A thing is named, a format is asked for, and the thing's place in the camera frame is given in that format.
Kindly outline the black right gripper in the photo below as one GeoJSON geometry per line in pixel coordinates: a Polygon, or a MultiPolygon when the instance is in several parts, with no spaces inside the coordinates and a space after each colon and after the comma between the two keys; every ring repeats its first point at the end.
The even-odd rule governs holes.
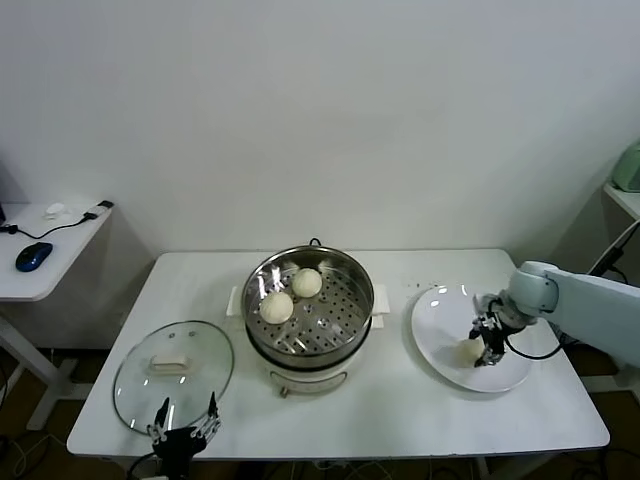
{"type": "Polygon", "coordinates": [[[505,336],[501,329],[506,329],[508,335],[520,332],[525,328],[525,318],[503,294],[476,294],[473,304],[477,319],[472,322],[469,339],[481,338],[484,343],[477,366],[497,365],[505,354],[505,336]]]}

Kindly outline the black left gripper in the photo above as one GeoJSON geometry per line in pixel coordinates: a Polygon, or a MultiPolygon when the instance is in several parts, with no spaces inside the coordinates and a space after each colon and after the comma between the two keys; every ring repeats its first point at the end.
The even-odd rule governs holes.
{"type": "Polygon", "coordinates": [[[160,459],[159,475],[169,480],[188,479],[193,457],[206,448],[221,426],[216,394],[211,393],[206,415],[196,427],[184,427],[165,433],[165,421],[169,411],[170,398],[166,397],[157,410],[154,421],[147,425],[147,434],[152,441],[153,451],[160,459]]]}

